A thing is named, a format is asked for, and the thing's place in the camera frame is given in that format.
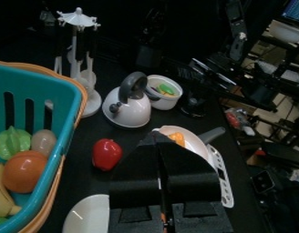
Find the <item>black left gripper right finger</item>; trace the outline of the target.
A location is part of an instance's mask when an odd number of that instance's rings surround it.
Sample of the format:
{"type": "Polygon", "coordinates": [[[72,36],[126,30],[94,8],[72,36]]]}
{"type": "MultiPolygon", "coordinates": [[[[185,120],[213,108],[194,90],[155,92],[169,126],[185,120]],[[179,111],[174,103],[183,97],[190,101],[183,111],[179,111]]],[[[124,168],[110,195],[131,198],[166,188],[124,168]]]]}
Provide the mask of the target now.
{"type": "Polygon", "coordinates": [[[211,141],[223,133],[156,132],[162,212],[167,233],[234,233],[226,209],[234,206],[221,152],[211,141]]]}

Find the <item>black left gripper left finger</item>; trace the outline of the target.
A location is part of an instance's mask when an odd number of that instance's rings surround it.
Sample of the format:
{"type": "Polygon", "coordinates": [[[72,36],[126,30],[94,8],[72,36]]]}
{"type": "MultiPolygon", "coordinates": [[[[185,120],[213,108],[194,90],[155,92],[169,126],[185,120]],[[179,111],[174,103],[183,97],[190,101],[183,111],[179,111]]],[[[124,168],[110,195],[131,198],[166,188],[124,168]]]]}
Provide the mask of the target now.
{"type": "Polygon", "coordinates": [[[163,233],[156,171],[156,141],[148,134],[111,177],[108,233],[163,233]]]}

